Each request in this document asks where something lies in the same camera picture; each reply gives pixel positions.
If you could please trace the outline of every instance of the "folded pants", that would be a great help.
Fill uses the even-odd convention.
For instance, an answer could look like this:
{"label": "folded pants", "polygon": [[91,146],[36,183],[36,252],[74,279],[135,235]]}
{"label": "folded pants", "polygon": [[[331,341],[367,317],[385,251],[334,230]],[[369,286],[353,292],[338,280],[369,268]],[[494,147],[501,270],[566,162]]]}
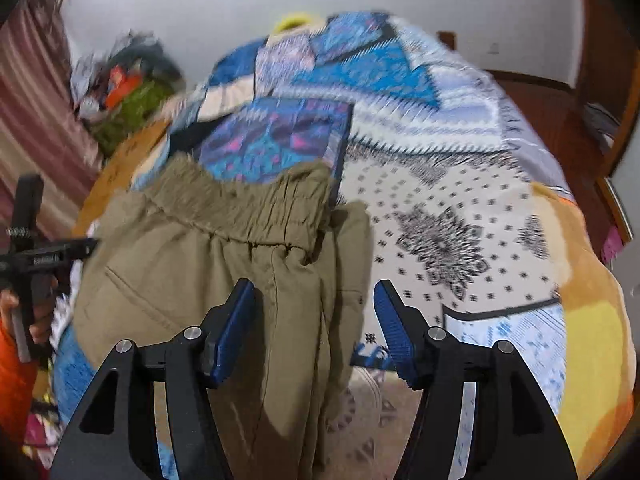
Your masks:
{"label": "folded pants", "polygon": [[[252,280],[257,319],[209,393],[239,480],[309,478],[319,424],[348,379],[372,248],[364,205],[330,211],[332,185],[321,162],[260,185],[215,181],[176,155],[144,192],[112,200],[84,267],[74,328],[96,368],[119,340],[169,340]],[[155,397],[168,444],[164,389]]]}

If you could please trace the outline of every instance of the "elastic waistband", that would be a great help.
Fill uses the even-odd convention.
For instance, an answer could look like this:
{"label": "elastic waistband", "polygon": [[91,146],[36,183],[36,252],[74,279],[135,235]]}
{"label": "elastic waistband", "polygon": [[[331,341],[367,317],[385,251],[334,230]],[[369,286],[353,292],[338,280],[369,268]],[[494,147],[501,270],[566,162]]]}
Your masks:
{"label": "elastic waistband", "polygon": [[169,216],[212,234],[311,252],[333,183],[321,161],[297,164],[270,184],[223,182],[180,153],[143,193]]}

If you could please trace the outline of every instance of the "curtain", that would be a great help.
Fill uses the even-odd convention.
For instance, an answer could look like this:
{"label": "curtain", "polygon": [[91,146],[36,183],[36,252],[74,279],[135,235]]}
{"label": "curtain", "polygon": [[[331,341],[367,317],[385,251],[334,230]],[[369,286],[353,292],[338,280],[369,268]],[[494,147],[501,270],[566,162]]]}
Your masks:
{"label": "curtain", "polygon": [[102,159],[73,113],[70,72],[56,0],[20,0],[0,28],[1,225],[10,222],[20,175],[38,173],[45,183],[38,228],[66,237],[97,177]]}

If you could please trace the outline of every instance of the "human hand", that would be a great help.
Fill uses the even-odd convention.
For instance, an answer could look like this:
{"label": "human hand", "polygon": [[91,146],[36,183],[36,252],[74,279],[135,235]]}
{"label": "human hand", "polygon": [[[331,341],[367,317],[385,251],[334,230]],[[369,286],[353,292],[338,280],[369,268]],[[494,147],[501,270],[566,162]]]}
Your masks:
{"label": "human hand", "polygon": [[[58,286],[55,278],[52,278],[52,288]],[[11,312],[14,308],[18,308],[20,302],[17,296],[10,290],[5,289],[0,292],[0,316],[4,330],[13,338],[14,326],[11,322]],[[29,327],[29,332],[36,344],[44,344],[49,340],[51,335],[51,322],[53,321],[53,309],[56,306],[55,295],[51,294],[43,302],[33,306],[33,315],[35,323]]]}

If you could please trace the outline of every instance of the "metal screw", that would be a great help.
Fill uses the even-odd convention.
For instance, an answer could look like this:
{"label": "metal screw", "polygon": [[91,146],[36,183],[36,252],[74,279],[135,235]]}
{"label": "metal screw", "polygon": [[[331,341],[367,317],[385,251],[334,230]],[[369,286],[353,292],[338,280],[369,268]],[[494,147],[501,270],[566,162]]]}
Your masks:
{"label": "metal screw", "polygon": [[447,336],[447,333],[444,331],[444,329],[440,328],[439,326],[432,326],[427,332],[427,334],[431,339],[435,341],[440,341],[441,339],[444,339]]}
{"label": "metal screw", "polygon": [[202,335],[202,330],[200,330],[199,326],[190,326],[189,328],[185,329],[182,334],[187,339],[197,339]]}
{"label": "metal screw", "polygon": [[513,352],[513,345],[509,341],[498,341],[498,350],[503,354],[510,354]]}
{"label": "metal screw", "polygon": [[132,344],[128,339],[123,339],[122,341],[118,341],[116,343],[116,352],[119,354],[124,354],[124,352],[128,352],[131,350]]}

